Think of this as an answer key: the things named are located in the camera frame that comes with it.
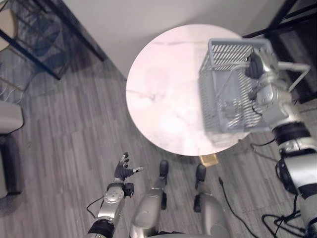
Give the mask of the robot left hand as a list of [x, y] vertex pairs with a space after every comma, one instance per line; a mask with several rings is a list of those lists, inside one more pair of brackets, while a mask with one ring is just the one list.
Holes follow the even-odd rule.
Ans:
[[123, 153], [122, 157], [120, 158], [115, 170], [114, 170], [114, 183], [124, 183], [125, 179], [141, 172], [144, 167], [136, 167], [133, 169], [128, 168], [129, 162], [129, 154], [127, 152]]

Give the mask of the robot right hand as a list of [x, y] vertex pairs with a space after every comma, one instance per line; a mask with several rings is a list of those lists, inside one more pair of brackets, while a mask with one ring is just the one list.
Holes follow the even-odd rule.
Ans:
[[249, 66], [245, 69], [245, 75], [254, 80], [266, 74], [278, 75], [278, 61], [274, 52], [270, 52], [265, 48], [253, 48], [250, 55], [247, 57]]

